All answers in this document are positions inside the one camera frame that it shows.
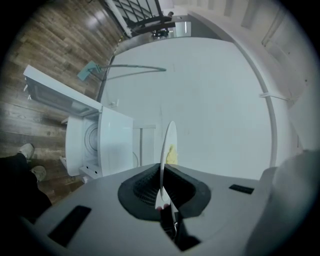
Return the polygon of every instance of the door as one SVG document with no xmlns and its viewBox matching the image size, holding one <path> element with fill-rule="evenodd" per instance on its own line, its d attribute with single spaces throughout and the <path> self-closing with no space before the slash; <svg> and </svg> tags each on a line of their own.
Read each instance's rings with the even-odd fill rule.
<svg viewBox="0 0 320 256">
<path fill-rule="evenodd" d="M 84 117 L 102 111 L 102 104 L 28 65 L 23 73 L 32 100 Z"/>
</svg>

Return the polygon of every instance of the white sneaker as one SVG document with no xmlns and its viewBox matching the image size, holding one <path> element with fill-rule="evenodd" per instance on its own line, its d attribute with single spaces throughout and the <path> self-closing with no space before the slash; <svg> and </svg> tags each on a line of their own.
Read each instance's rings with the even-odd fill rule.
<svg viewBox="0 0 320 256">
<path fill-rule="evenodd" d="M 41 165 L 33 167 L 30 172 L 36 176 L 37 182 L 43 181 L 47 175 L 46 168 Z"/>
<path fill-rule="evenodd" d="M 34 152 L 35 147 L 31 143 L 24 144 L 18 151 L 18 153 L 23 154 L 27 160 L 30 160 Z"/>
</svg>

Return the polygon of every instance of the wooden floor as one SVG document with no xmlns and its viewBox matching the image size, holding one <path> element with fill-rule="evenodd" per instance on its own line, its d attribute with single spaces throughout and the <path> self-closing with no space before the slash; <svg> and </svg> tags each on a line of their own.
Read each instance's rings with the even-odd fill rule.
<svg viewBox="0 0 320 256">
<path fill-rule="evenodd" d="M 121 34 L 98 0 L 53 1 L 30 18 L 8 52 L 0 81 L 0 157 L 15 155 L 20 146 L 32 143 L 30 164 L 46 168 L 47 176 L 38 186 L 53 204 L 82 182 L 68 176 L 59 160 L 65 156 L 66 126 L 61 121 L 66 114 L 28 100 L 24 69 L 32 65 L 96 99 L 101 80 L 90 75 L 82 82 L 77 74 L 89 61 L 108 64 Z"/>
</svg>

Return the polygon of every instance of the person's leg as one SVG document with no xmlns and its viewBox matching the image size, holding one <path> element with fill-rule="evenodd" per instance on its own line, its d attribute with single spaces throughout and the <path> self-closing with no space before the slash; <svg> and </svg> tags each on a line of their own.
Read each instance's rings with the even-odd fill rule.
<svg viewBox="0 0 320 256">
<path fill-rule="evenodd" d="M 33 154 L 33 146 L 32 148 L 25 146 L 22 146 L 19 153 L 14 156 L 0 158 L 5 181 L 4 201 L 8 211 L 34 223 L 51 206 L 51 202 L 38 189 L 36 175 L 39 177 L 39 172 L 35 175 L 28 167 L 27 159 L 30 159 Z"/>
</svg>

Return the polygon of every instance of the black railing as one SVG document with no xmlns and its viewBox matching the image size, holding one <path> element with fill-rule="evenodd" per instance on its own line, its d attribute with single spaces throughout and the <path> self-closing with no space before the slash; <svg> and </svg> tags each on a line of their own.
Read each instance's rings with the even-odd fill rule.
<svg viewBox="0 0 320 256">
<path fill-rule="evenodd" d="M 148 9 L 141 6 L 142 1 L 146 3 Z M 108 4 L 104 0 L 100 0 L 100 2 L 102 2 L 102 6 L 105 10 L 108 13 L 111 12 L 112 17 L 116 18 L 109 9 Z M 163 15 L 158 0 L 136 0 L 136 2 L 131 0 L 113 0 L 113 2 L 114 5 L 122 11 L 121 15 L 128 28 L 131 29 L 132 36 L 176 26 L 174 22 L 171 22 L 171 17 Z M 157 14 L 155 14 L 155 11 L 152 12 L 150 8 L 151 2 L 153 3 L 153 6 L 156 7 Z"/>
</svg>

